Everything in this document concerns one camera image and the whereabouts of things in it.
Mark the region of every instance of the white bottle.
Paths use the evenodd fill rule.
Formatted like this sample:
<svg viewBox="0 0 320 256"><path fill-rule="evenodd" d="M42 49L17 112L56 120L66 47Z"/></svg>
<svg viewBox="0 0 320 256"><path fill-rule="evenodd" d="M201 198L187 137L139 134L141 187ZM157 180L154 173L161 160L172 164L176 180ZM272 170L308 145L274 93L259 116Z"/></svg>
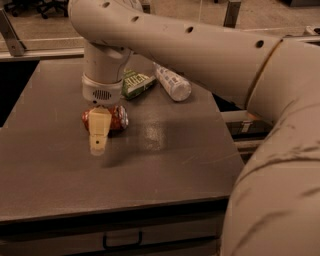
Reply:
<svg viewBox="0 0 320 256"><path fill-rule="evenodd" d="M174 101L184 101L191 94L191 84L184 77L154 63L155 75Z"/></svg>

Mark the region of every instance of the green package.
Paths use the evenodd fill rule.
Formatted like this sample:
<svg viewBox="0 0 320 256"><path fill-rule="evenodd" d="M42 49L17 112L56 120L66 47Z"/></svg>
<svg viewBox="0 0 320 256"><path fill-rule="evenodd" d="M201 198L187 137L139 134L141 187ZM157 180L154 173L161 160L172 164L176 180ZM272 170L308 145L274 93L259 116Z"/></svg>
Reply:
<svg viewBox="0 0 320 256"><path fill-rule="evenodd" d="M146 76L133 70L125 70L121 94L131 100L156 83L155 76Z"/></svg>

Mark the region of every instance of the drawer handle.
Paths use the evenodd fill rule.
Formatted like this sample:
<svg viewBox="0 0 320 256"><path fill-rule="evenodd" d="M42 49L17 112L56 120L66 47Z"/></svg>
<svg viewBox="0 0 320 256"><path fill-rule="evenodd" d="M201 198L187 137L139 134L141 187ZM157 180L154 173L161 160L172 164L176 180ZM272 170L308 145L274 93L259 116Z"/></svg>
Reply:
<svg viewBox="0 0 320 256"><path fill-rule="evenodd" d="M104 248L105 250L132 249L132 248L135 248L135 247L140 246L141 243L142 243L142 231L139 231L138 241L137 241L136 243L133 243L133 244L117 245L117 246L108 246L108 245L107 245L107 236L106 236L106 235L103 236L103 241L102 241L103 248Z"/></svg>

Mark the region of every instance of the table surface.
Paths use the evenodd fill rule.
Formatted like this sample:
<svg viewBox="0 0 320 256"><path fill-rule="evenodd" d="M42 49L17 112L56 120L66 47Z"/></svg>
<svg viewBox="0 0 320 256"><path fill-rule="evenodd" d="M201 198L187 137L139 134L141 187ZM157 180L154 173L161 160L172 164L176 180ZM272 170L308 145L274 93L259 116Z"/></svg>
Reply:
<svg viewBox="0 0 320 256"><path fill-rule="evenodd" d="M90 154L83 59L41 61L0 131L0 224L227 198L242 160L212 95L174 103L155 85L128 102L129 127ZM136 71L152 63L134 55Z"/></svg>

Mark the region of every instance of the chair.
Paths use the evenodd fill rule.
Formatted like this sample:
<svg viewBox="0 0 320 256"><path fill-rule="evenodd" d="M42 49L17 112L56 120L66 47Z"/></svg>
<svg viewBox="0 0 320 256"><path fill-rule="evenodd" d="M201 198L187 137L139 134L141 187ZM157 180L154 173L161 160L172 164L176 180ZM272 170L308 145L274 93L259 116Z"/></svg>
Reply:
<svg viewBox="0 0 320 256"><path fill-rule="evenodd" d="M11 12L12 16L18 17L21 10L27 10L30 4L38 4L43 0L12 0L4 5L6 12Z"/></svg>
<svg viewBox="0 0 320 256"><path fill-rule="evenodd" d="M41 14L42 18L48 19L48 16L45 14L51 8L54 8L56 12L62 10L64 13L64 17L68 17L68 2L69 0L51 0L49 2L45 2L37 7L38 13Z"/></svg>

